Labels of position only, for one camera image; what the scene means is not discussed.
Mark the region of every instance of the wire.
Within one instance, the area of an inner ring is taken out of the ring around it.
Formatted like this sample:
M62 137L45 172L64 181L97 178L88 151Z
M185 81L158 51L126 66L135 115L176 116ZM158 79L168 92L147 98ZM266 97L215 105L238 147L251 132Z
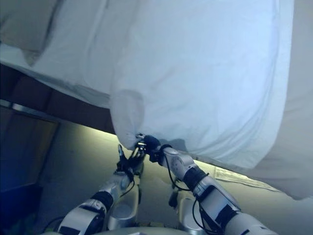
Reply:
M56 217L56 218L52 219L52 220L45 226L45 228L43 229L43 232L42 232L42 233L44 233L44 232L47 230L47 228L49 228L49 226L50 226L53 222L55 222L55 221L57 221L57 220L60 220L60 219L64 219L64 217L65 217L65 216L60 216L60 217Z
M121 197L129 193L133 189L134 186L135 186L135 181L133 180L133 186L129 190L127 190L125 193L123 193Z
M197 202L197 199L194 201L194 204L192 205L192 217L194 218L194 221L195 223L200 227L202 228L207 234L209 235L224 235L224 234L220 234L220 233L215 233L211 230L208 230L206 229L204 226L202 226L197 220L196 220L196 217L195 217L195 205L196 205L196 202Z
M174 182L174 180L173 180L173 178L172 178L172 174L171 174L171 171L170 171L170 166L169 166L169 164L168 164L167 157L166 157L165 155L164 155L164 157L165 157L165 160L166 160L167 170L168 170L168 174L169 174L169 176L170 176L170 179L171 179L171 181L172 181L172 184L173 184L175 187L177 187L178 189L180 189L180 190L183 190L183 191L191 191L191 190L188 189L188 188L181 188L181 187L179 187L177 184L175 184L175 182Z

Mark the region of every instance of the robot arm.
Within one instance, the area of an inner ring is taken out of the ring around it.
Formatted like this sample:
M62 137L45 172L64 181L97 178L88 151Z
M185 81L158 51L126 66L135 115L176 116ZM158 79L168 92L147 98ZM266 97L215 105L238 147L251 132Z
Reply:
M238 202L211 176L205 174L186 154L169 145L161 146L152 136L139 134L146 144L150 161L169 168L183 181L199 202L203 225L211 234L225 235L277 235L251 215L241 212Z
M91 235L102 230L104 218L113 203L134 180L132 168L143 161L144 156L125 158L118 147L120 161L117 170L90 199L72 209L61 222L58 233L64 235Z

